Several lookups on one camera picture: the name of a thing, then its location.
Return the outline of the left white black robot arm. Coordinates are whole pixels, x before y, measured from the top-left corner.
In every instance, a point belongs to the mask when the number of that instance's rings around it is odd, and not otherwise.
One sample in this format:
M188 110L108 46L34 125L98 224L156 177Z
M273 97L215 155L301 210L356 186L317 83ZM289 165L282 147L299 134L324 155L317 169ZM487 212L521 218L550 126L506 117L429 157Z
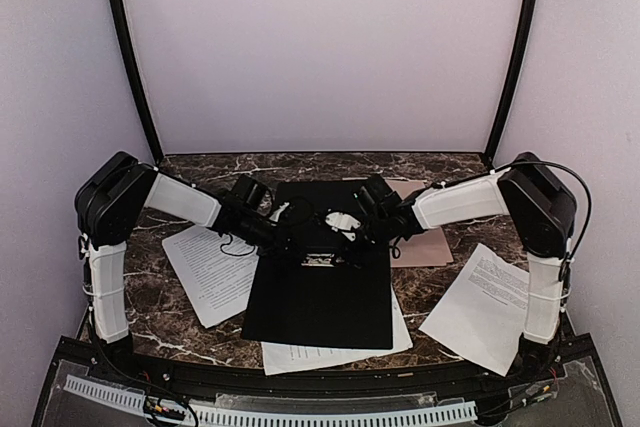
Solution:
M269 194L246 173L229 188L207 190L125 151L113 154L74 198L92 339L119 344L130 338L127 249L142 239L200 227L241 240L263 257L302 259L293 223L276 211Z

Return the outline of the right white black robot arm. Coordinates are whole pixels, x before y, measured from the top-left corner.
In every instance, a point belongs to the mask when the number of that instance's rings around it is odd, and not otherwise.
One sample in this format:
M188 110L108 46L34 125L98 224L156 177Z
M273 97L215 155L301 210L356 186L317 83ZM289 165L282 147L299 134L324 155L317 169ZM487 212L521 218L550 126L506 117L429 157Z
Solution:
M379 173L400 181L424 182L462 179L485 170L479 153L434 152L345 152L336 153L336 172L345 177L366 177ZM412 338L409 350L381 357L370 357L338 366L338 371L387 369L414 370L420 366L460 362L463 356L419 330L431 317L441 297L450 290L459 272L481 243L504 261L527 267L516 229L505 216L483 217L443 228L453 262L445 266L401 268L392 273L404 322Z

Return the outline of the teal folder with black inside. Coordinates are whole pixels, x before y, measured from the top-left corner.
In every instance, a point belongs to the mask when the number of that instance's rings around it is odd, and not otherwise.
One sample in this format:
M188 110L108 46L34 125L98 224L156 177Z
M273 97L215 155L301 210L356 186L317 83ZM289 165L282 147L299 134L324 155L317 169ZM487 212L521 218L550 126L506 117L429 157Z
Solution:
M386 246L370 246L352 261L308 265L309 254L336 254L346 237L324 222L334 211L361 218L359 180L281 182L277 204L302 255L260 258L244 315L245 340L315 347L386 350L393 346L391 266Z

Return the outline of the metal folder clip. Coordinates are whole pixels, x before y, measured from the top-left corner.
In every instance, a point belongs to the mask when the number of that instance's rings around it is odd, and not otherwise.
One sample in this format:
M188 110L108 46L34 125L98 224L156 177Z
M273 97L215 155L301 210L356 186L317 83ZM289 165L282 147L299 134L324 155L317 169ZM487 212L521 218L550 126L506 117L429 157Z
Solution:
M301 262L302 267L334 268L343 263L343 259L334 253L309 253Z

